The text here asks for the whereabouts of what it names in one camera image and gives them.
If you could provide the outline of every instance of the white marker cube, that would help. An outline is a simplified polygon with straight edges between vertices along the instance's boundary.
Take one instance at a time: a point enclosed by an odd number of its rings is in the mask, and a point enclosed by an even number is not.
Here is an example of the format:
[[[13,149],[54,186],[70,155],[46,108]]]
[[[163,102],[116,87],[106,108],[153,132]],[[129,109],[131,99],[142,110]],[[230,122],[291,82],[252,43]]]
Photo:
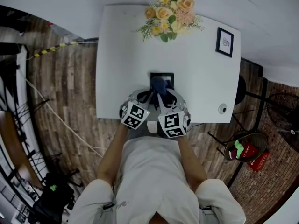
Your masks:
[[[187,118],[184,111],[161,115],[158,119],[168,138],[186,135]]]
[[[122,109],[121,123],[133,129],[137,129],[148,117],[149,111],[128,101]]]

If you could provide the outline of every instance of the black and white square marker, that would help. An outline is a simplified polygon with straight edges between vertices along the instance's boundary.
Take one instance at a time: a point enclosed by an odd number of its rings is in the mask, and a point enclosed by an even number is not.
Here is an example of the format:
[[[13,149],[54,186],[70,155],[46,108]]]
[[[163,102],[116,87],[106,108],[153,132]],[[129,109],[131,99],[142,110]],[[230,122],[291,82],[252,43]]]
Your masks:
[[[140,124],[140,121],[128,116],[126,118],[126,120],[124,121],[124,124],[126,124],[132,128],[136,128]]]
[[[179,126],[179,117],[178,114],[171,114],[168,116],[165,116],[165,128],[171,128]]]
[[[186,119],[186,116],[184,116],[184,118],[183,118],[183,129],[186,132],[186,130],[187,130],[187,119]]]
[[[122,111],[122,118],[125,117],[125,115],[127,114],[127,112],[128,112],[128,104],[126,105],[126,107]]]
[[[166,130],[166,132],[168,133],[169,137],[177,137],[177,136],[183,135],[183,132],[180,128]]]
[[[139,119],[143,119],[144,110],[136,105],[133,105],[130,114],[134,115]]]

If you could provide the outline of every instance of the white t-shirt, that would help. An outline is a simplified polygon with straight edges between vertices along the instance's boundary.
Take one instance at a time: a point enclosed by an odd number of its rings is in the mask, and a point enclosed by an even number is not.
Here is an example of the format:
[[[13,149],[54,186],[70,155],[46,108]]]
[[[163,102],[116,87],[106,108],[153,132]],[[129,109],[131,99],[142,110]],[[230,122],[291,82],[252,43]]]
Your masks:
[[[212,206],[220,223],[244,224],[238,202],[220,180],[188,187],[178,143],[156,137],[127,141],[114,198],[110,185],[92,181],[77,200],[69,224],[148,224],[158,212],[170,224],[203,224],[201,206]],[[114,207],[103,210],[113,202]]]

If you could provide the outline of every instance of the yellow and black striped tape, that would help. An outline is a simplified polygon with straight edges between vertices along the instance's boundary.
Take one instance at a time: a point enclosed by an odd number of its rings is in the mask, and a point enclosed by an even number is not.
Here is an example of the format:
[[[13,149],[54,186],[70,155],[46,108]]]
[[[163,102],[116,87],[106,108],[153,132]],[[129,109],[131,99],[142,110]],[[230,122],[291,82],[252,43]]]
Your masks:
[[[41,52],[34,54],[34,57],[39,57],[39,56],[41,56],[43,54],[47,54],[48,52],[56,51],[60,47],[67,47],[67,46],[70,46],[70,45],[78,45],[78,43],[77,42],[61,43],[61,44],[59,44],[57,46],[50,47],[49,49],[42,50]]]

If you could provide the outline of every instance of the shirt sleeve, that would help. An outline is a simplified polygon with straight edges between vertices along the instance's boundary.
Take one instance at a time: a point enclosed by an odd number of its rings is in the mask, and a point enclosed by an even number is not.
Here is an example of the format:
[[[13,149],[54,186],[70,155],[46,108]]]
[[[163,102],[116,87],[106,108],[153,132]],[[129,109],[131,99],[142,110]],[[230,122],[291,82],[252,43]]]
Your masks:
[[[244,224],[245,213],[223,181],[208,179],[197,188],[199,206],[211,206],[220,224]]]
[[[69,224],[92,224],[95,216],[103,211],[103,206],[112,202],[113,191],[104,180],[92,181],[76,201]]]

